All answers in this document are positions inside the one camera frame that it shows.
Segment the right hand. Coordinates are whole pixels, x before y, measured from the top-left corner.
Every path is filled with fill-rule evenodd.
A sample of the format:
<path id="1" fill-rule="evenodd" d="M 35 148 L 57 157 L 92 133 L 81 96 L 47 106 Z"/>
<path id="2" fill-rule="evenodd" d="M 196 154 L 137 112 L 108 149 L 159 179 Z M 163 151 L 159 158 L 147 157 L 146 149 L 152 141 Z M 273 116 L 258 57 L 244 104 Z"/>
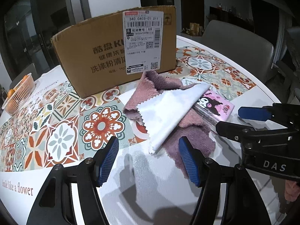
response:
<path id="1" fill-rule="evenodd" d="M 285 180 L 285 199 L 289 202 L 294 202 L 300 194 L 300 187 L 297 182 Z"/>

